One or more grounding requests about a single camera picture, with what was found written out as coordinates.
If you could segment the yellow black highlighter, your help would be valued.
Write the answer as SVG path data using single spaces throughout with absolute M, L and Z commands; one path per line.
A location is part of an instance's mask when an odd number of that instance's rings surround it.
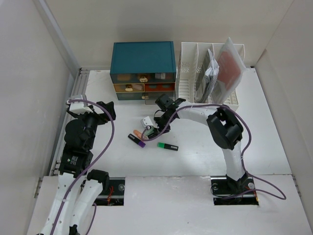
M 153 131 L 151 132 L 149 135 L 148 135 L 148 138 L 149 139 L 153 139 L 155 138 L 156 136 L 158 136 L 159 132 L 158 131 Z

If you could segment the orange highlighter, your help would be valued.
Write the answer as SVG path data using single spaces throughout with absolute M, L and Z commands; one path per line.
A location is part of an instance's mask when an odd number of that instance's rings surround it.
M 142 139 L 143 135 L 141 132 L 139 132 L 138 130 L 133 130 L 133 133 L 137 138 Z

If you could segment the purple black highlighter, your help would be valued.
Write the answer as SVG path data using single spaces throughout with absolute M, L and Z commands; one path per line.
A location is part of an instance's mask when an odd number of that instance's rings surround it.
M 136 143 L 138 146 L 140 146 L 141 148 L 144 148 L 145 145 L 146 145 L 141 139 L 137 138 L 137 137 L 134 136 L 133 134 L 129 134 L 129 135 L 128 135 L 128 138 L 129 138 L 131 141 L 133 141 L 134 143 Z

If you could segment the clear zip pouch red card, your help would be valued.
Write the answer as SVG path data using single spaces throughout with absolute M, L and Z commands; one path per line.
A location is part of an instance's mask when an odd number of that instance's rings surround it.
M 234 44 L 230 38 L 222 46 L 217 57 L 219 73 L 211 93 L 214 103 L 223 104 L 240 84 L 242 76 L 246 71 L 246 66 L 241 56 L 241 51 L 243 50 L 243 45 Z

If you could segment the orange drawer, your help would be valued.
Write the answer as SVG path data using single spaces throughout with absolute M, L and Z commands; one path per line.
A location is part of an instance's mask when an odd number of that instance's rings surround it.
M 145 92 L 142 99 L 145 100 L 146 105 L 154 105 L 155 101 L 163 94 L 166 94 L 171 99 L 175 94 L 175 83 L 151 83 L 145 84 Z

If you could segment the yellow drawer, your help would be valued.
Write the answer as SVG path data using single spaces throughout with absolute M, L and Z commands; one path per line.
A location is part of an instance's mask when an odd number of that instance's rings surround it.
M 114 89 L 117 93 L 120 93 L 120 92 L 143 92 L 143 91 L 145 91 L 145 89 L 142 91 L 134 91 L 132 88 L 132 84 L 114 84 L 113 86 L 114 86 Z

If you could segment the green black highlighter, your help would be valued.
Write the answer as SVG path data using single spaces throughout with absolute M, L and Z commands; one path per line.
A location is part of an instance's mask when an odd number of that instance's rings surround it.
M 168 149 L 168 150 L 173 150 L 173 151 L 178 151 L 179 147 L 175 146 L 175 145 L 171 145 L 171 144 L 167 144 L 167 143 L 162 143 L 162 142 L 158 142 L 157 146 L 159 148 L 163 148 L 163 149 Z

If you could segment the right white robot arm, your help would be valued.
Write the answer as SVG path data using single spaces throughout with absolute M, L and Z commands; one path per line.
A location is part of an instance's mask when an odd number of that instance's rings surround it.
M 213 141 L 224 154 L 226 163 L 227 189 L 237 193 L 244 188 L 247 174 L 241 161 L 241 140 L 243 126 L 234 113 L 225 105 L 213 108 L 205 105 L 194 105 L 183 98 L 173 101 L 168 95 L 162 94 L 156 105 L 163 112 L 155 117 L 156 128 L 148 137 L 154 138 L 160 133 L 170 131 L 170 123 L 175 119 L 187 119 L 207 126 Z

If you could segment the grey spiral setup guide booklet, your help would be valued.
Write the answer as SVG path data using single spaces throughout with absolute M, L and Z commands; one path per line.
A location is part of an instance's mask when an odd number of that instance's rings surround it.
M 195 102 L 205 103 L 217 82 L 219 65 L 213 53 L 207 49 L 200 73 L 196 80 Z

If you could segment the mint green highlighter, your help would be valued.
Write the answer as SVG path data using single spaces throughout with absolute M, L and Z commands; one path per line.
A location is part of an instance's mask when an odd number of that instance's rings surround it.
M 153 132 L 153 131 L 155 131 L 155 129 L 154 129 L 153 127 L 151 127 L 150 129 L 147 129 L 147 130 L 145 131 L 144 136 L 146 136 L 146 137 L 148 138 L 148 135 L 149 135 L 151 132 Z

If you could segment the teal drawer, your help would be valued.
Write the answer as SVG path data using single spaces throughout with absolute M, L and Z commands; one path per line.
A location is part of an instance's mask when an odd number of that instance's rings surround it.
M 155 73 L 119 73 L 110 74 L 114 84 L 126 83 L 173 83 L 176 80 L 176 73 L 166 73 L 166 79 L 155 79 Z
M 143 100 L 144 92 L 120 92 L 116 93 L 118 100 Z

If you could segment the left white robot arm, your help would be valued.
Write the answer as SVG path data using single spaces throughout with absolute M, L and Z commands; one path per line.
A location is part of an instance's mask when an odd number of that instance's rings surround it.
M 114 103 L 94 103 L 79 96 L 68 100 L 67 106 L 73 120 L 65 127 L 57 191 L 42 235 L 80 235 L 97 196 L 110 187 L 109 174 L 90 167 L 95 163 L 91 150 L 97 127 L 114 122 Z

